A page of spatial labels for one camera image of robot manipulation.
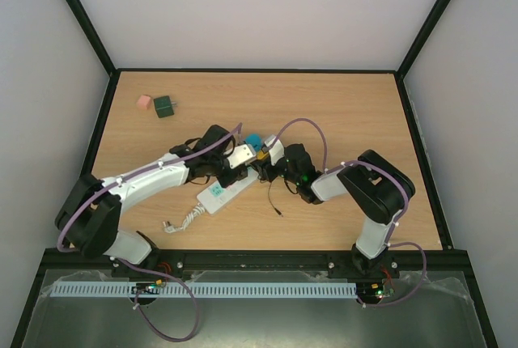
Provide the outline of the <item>white power strip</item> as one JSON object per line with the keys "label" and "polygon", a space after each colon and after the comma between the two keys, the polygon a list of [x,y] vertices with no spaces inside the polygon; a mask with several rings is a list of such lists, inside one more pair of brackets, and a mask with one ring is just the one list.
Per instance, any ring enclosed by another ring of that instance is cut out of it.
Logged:
{"label": "white power strip", "polygon": [[243,180],[238,180],[226,188],[218,181],[215,181],[197,195],[197,206],[201,207],[208,214],[217,214],[257,180],[258,173],[249,168],[248,174]]}

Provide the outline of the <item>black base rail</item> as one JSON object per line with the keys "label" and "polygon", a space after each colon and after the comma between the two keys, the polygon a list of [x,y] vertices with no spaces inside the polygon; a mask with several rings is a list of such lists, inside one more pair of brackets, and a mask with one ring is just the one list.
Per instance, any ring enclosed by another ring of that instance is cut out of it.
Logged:
{"label": "black base rail", "polygon": [[181,251],[162,250],[140,267],[188,280],[204,271],[326,273],[329,278],[370,282],[400,276],[393,255],[385,253],[359,270],[351,251]]}

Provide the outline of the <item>green dragon cube plug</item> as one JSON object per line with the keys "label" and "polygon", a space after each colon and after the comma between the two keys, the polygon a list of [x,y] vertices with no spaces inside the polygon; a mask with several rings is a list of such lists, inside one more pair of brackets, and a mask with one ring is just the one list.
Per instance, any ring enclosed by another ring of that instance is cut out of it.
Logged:
{"label": "green dragon cube plug", "polygon": [[168,95],[155,97],[153,99],[155,113],[158,118],[170,117],[175,114],[177,103],[172,101]]}

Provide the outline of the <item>blue cube plug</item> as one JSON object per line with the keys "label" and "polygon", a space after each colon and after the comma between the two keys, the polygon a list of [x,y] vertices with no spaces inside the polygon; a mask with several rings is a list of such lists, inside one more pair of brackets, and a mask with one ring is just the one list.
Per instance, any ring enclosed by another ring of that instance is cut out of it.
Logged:
{"label": "blue cube plug", "polygon": [[260,151],[263,146],[263,140],[259,134],[250,134],[244,141],[247,145],[251,146],[255,152]]}

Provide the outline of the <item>yellow cube plug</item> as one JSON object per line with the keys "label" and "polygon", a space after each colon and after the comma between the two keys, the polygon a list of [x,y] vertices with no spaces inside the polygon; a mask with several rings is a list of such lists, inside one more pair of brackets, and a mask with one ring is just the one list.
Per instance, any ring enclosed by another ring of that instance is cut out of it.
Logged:
{"label": "yellow cube plug", "polygon": [[258,159],[258,160],[263,160],[263,159],[264,159],[264,158],[266,158],[267,156],[268,156],[268,153],[265,153],[265,152],[263,152],[263,151],[259,151],[259,152],[257,153],[257,159]]}

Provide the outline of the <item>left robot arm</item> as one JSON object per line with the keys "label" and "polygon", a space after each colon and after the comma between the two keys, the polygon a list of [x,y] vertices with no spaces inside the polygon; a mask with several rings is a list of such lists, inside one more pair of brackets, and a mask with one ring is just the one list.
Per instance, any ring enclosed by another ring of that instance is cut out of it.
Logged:
{"label": "left robot arm", "polygon": [[212,125],[202,137],[174,146],[133,171],[104,179],[80,176],[55,220],[58,251],[142,264],[155,246],[142,233],[121,229],[121,216],[157,193],[198,178],[214,176],[224,185],[243,179],[257,153],[240,139],[240,131]]}

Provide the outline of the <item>pink cube plug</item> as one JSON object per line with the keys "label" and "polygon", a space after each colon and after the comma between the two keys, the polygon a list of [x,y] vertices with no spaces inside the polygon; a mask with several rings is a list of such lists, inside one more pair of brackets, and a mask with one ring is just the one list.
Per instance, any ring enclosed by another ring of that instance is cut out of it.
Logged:
{"label": "pink cube plug", "polygon": [[136,106],[138,109],[141,110],[147,110],[153,102],[153,99],[148,95],[141,95],[139,96]]}

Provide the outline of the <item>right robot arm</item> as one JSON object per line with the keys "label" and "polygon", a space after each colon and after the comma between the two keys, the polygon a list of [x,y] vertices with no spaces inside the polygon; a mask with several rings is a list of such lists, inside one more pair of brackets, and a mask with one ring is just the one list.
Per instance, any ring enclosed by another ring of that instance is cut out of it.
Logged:
{"label": "right robot arm", "polygon": [[304,146],[292,144],[276,156],[259,152],[251,167],[261,181],[283,179],[288,190],[308,204],[351,196],[365,214],[362,231],[351,249],[352,265],[364,277],[381,267],[390,237],[416,193],[412,180],[374,150],[320,172]]}

